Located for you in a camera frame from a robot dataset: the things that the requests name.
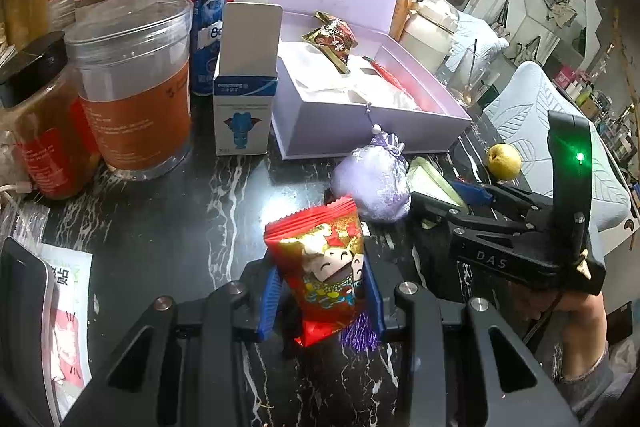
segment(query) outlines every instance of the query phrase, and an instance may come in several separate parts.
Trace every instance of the white cushion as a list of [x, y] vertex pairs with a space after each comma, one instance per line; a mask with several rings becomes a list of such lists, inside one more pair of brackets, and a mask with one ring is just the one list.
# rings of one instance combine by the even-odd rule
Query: white cushion
[[509, 47], [507, 39], [496, 35], [485, 21], [460, 12], [460, 24], [451, 44], [451, 56], [445, 62], [449, 71], [456, 70], [466, 49], [473, 49], [476, 39], [478, 39], [476, 55], [481, 57], [479, 66], [486, 66]]
[[[539, 65], [524, 62], [504, 91], [484, 110], [504, 142], [513, 145], [522, 156], [522, 174], [531, 190], [545, 196], [553, 195], [553, 168], [546, 145], [549, 109], [584, 117], [556, 91]], [[593, 155], [591, 219], [602, 231], [625, 219], [630, 199], [609, 166], [593, 123], [589, 125]]]

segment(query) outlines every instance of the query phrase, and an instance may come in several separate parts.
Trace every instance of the red bag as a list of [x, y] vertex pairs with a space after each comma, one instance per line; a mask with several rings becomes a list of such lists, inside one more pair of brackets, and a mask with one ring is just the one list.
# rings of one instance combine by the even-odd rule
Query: red bag
[[302, 346], [340, 331], [362, 311], [364, 245], [351, 198], [269, 223], [264, 241], [302, 310]]

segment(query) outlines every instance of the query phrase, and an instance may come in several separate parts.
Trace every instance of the human hand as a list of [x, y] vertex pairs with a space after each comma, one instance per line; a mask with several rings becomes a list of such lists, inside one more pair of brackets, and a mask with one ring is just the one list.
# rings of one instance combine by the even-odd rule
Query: human hand
[[[534, 291], [511, 283], [514, 308], [529, 319], [539, 319], [558, 296], [558, 290]], [[577, 378], [590, 370], [604, 353], [607, 315], [602, 294], [566, 291], [556, 310], [568, 312], [562, 330], [562, 375]]]

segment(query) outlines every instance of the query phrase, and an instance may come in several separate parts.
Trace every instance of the yellow fruit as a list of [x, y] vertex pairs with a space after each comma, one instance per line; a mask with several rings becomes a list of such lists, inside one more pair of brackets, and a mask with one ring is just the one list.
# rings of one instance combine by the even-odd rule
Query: yellow fruit
[[515, 147], [498, 143], [487, 153], [487, 166], [499, 180], [513, 180], [520, 173], [522, 158]]

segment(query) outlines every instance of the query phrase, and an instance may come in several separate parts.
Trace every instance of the brown jar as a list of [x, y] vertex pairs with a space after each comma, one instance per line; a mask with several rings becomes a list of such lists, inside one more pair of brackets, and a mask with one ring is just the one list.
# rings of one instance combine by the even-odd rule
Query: brown jar
[[36, 39], [0, 69], [2, 124], [27, 172], [53, 200], [78, 194], [100, 162], [66, 66], [63, 32]]

